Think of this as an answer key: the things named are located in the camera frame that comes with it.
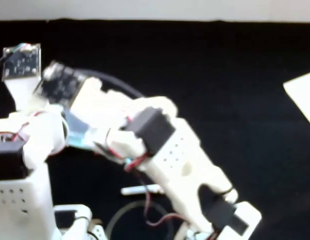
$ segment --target black background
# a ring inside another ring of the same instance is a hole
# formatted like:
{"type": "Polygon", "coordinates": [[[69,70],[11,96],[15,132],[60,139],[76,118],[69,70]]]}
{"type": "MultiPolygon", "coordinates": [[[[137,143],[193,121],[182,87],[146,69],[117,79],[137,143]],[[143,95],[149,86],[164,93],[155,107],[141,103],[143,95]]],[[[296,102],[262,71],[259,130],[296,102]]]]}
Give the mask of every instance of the black background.
{"type": "MultiPolygon", "coordinates": [[[[41,43],[42,63],[113,74],[179,107],[240,199],[263,214],[252,240],[310,239],[310,124],[283,83],[310,72],[310,24],[38,21],[0,22],[2,47],[41,43]]],[[[0,118],[14,110],[0,81],[0,118]]],[[[48,161],[54,204],[83,203],[107,223],[138,184],[122,169],[78,149],[48,161]]],[[[170,210],[169,201],[155,201],[170,210]]],[[[118,222],[113,239],[163,239],[142,209],[118,222]]]]}

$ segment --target white paper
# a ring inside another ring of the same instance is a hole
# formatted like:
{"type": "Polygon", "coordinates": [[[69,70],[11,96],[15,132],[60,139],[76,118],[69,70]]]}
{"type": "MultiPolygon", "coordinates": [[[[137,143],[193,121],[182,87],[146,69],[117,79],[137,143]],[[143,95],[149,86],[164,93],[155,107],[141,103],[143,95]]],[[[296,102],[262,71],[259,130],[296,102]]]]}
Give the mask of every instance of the white paper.
{"type": "Polygon", "coordinates": [[[284,89],[310,122],[310,73],[284,83],[284,89]]]}

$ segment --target white wall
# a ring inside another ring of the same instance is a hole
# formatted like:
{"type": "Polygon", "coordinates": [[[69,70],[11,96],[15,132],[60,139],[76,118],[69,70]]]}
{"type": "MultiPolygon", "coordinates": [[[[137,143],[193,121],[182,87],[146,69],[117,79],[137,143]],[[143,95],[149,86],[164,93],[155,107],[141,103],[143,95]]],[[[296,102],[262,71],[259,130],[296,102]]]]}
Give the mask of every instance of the white wall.
{"type": "Polygon", "coordinates": [[[310,0],[0,0],[0,20],[310,22],[310,0]]]}

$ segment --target circuit board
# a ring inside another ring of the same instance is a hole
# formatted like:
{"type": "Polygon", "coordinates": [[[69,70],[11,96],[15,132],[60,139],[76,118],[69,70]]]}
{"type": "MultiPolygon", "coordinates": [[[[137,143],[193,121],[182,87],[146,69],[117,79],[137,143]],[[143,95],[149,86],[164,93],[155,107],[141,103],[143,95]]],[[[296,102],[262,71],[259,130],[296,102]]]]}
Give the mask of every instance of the circuit board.
{"type": "Polygon", "coordinates": [[[52,62],[45,69],[34,93],[48,99],[50,104],[61,104],[65,108],[70,108],[87,78],[79,71],[52,62]]]}
{"type": "MultiPolygon", "coordinates": [[[[6,56],[12,48],[4,48],[6,56]]],[[[41,76],[41,45],[30,45],[14,53],[3,65],[2,80],[41,76]]]]}

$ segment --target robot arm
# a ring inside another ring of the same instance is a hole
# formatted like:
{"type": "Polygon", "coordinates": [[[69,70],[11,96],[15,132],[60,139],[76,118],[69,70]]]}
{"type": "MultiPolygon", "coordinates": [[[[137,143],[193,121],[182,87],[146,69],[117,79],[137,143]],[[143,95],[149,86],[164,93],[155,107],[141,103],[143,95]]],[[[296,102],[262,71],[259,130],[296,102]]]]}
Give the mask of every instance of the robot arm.
{"type": "Polygon", "coordinates": [[[218,240],[249,239],[261,214],[248,202],[235,204],[237,191],[203,151],[187,121],[176,117],[173,102],[151,97],[134,100],[132,106],[140,111],[133,111],[124,126],[111,128],[106,138],[97,135],[94,142],[120,159],[145,156],[134,167],[162,187],[174,210],[191,226],[184,224],[175,240],[184,239],[188,228],[209,236],[217,233],[218,240]]]}
{"type": "MultiPolygon", "coordinates": [[[[59,71],[59,63],[44,71],[41,96],[52,96],[44,82],[52,82],[59,71]]],[[[175,239],[184,239],[189,229],[208,236],[217,233],[218,240],[249,239],[260,212],[248,202],[236,204],[237,191],[203,151],[187,121],[177,116],[175,104],[164,96],[131,99],[101,87],[99,79],[86,77],[76,95],[62,102],[90,126],[85,141],[93,151],[126,164],[127,171],[144,172],[162,187],[188,222],[175,239]]]]}

